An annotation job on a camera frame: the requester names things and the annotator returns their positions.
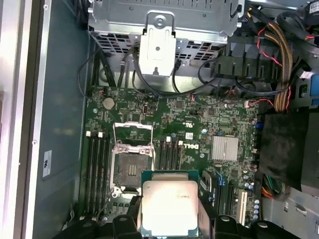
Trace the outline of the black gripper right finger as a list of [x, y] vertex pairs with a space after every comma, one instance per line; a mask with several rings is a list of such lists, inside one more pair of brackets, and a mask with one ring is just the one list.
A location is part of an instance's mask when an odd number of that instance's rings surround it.
[[230, 216], [217, 215], [207, 199], [199, 198], [199, 233], [202, 239], [277, 239], [278, 233], [264, 221], [245, 227]]

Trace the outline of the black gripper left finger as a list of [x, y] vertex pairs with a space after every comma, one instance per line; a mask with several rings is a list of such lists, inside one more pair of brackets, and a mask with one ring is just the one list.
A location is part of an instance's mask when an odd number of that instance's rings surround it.
[[139, 209], [142, 198], [134, 196], [128, 212], [119, 215], [111, 223], [99, 226], [96, 221], [84, 219], [66, 228], [55, 239], [141, 239], [142, 234], [137, 227]]

